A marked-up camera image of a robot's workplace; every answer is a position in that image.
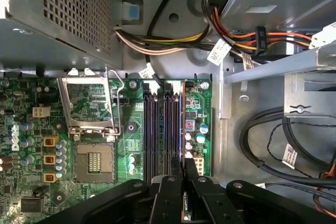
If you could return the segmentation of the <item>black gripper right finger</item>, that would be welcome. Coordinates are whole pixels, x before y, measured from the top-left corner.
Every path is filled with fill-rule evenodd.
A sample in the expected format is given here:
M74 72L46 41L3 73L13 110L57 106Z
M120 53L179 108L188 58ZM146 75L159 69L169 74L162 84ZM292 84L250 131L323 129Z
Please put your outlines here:
M199 199L196 212L210 223L335 223L335 218L243 180L225 188L198 173L193 158L185 160L185 177Z

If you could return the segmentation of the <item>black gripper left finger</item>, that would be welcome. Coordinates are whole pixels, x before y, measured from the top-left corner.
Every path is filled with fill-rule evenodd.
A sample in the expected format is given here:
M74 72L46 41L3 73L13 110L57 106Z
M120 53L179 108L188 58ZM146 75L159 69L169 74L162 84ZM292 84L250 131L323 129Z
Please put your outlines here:
M128 180L54 214L42 223L181 223L183 177L178 160L175 174L148 184Z

